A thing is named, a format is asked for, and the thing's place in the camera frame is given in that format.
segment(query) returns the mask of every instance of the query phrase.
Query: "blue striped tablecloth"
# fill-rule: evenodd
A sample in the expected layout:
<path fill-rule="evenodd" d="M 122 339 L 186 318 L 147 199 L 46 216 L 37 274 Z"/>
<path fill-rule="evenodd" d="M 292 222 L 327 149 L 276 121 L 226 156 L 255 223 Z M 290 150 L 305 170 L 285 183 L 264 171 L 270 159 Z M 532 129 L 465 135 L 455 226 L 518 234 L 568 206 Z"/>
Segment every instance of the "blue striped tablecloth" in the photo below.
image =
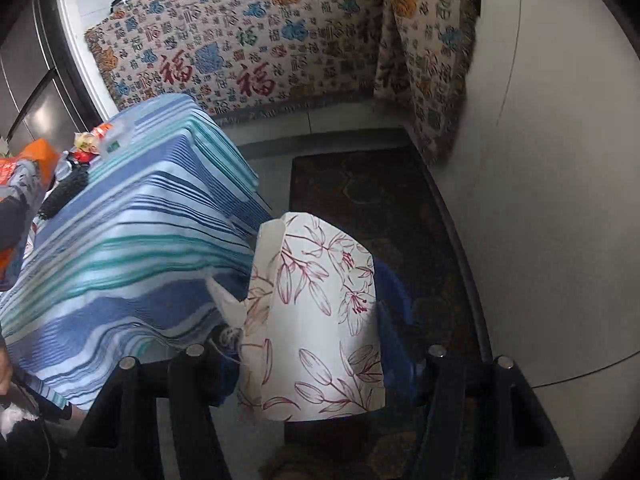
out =
<path fill-rule="evenodd" d="M 245 297 L 270 219 L 257 176 L 182 94 L 120 113 L 136 139 L 90 171 L 89 186 L 38 230 L 0 324 L 27 382 L 88 409 L 122 357 L 151 341 L 183 348 L 220 322 L 203 278 Z"/>

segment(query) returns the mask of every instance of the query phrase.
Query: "black brush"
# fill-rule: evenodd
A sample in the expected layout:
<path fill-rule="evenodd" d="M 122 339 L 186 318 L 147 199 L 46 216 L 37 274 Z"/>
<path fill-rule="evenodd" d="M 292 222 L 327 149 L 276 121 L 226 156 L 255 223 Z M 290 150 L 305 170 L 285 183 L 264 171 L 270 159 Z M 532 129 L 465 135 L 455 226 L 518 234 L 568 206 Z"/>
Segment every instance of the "black brush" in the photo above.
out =
<path fill-rule="evenodd" d="M 43 220 L 53 218 L 89 184 L 89 165 L 75 164 L 71 174 L 61 180 L 40 206 L 38 216 Z"/>

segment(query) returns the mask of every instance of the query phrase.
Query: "plastic bag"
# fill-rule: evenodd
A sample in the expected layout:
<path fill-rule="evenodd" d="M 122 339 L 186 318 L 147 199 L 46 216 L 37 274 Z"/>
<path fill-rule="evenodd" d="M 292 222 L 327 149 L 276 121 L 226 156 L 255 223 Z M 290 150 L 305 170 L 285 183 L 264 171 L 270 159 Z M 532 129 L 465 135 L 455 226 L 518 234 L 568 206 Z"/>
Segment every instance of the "plastic bag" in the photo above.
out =
<path fill-rule="evenodd" d="M 72 156 L 82 164 L 88 164 L 94 160 L 96 156 L 100 155 L 100 144 L 110 128 L 112 128 L 111 124 L 103 123 L 90 132 L 76 132 L 74 140 L 76 149 L 73 150 Z"/>
<path fill-rule="evenodd" d="M 0 291 L 20 275 L 29 228 L 49 189 L 58 153 L 44 139 L 0 158 Z"/>

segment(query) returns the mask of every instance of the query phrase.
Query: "metal screw cap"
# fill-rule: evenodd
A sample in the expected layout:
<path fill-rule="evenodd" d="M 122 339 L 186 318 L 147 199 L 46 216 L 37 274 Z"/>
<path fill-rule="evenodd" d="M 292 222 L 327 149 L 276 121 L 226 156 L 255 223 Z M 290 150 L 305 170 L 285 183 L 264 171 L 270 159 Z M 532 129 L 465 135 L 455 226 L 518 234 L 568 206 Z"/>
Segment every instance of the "metal screw cap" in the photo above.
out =
<path fill-rule="evenodd" d="M 513 362 L 513 359 L 511 359 L 510 357 L 507 357 L 506 355 L 501 355 L 500 357 L 498 357 L 498 364 L 502 368 L 511 370 L 515 363 Z"/>
<path fill-rule="evenodd" d="M 444 357 L 447 354 L 447 349 L 442 345 L 431 345 L 429 347 L 429 354 L 434 357 Z"/>
<path fill-rule="evenodd" d="M 122 359 L 120 359 L 120 362 L 118 363 L 118 366 L 123 370 L 131 370 L 135 365 L 136 365 L 136 360 L 131 356 L 123 357 Z"/>
<path fill-rule="evenodd" d="M 190 345 L 187 348 L 187 355 L 189 357 L 200 357 L 204 354 L 204 346 L 202 345 Z"/>

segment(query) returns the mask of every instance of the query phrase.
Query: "white paper bag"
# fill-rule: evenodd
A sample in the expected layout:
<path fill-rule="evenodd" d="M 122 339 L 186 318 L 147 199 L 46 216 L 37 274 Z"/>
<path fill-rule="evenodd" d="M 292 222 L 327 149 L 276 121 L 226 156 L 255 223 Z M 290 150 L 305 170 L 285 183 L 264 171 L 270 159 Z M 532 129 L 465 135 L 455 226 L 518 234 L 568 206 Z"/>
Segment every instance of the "white paper bag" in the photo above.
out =
<path fill-rule="evenodd" d="M 263 224 L 244 301 L 240 402 L 292 421 L 382 408 L 373 275 L 369 251 L 313 215 Z"/>

